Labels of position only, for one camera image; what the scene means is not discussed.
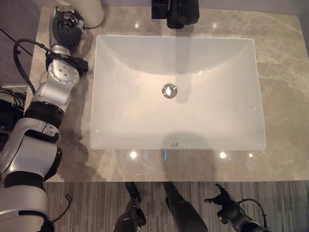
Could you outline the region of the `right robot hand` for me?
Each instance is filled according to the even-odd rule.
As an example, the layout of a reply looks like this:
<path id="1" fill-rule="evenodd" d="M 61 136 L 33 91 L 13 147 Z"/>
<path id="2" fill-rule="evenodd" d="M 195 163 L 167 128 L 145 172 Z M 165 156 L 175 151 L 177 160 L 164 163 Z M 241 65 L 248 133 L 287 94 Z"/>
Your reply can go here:
<path id="1" fill-rule="evenodd" d="M 213 203 L 221 206 L 221 210 L 217 212 L 217 216 L 220 220 L 230 220 L 236 218 L 239 215 L 239 206 L 229 195 L 228 191 L 220 184 L 215 184 L 219 189 L 220 194 L 214 198 L 205 198 L 205 203 Z"/>

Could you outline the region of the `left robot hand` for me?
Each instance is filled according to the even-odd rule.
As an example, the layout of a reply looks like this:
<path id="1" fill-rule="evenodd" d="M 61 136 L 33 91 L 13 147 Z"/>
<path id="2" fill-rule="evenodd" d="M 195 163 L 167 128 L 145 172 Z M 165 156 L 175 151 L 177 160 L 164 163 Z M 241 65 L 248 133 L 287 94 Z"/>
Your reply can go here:
<path id="1" fill-rule="evenodd" d="M 72 54 L 76 51 L 85 28 L 82 16 L 70 6 L 56 6 L 50 19 L 50 47 L 62 46 Z"/>

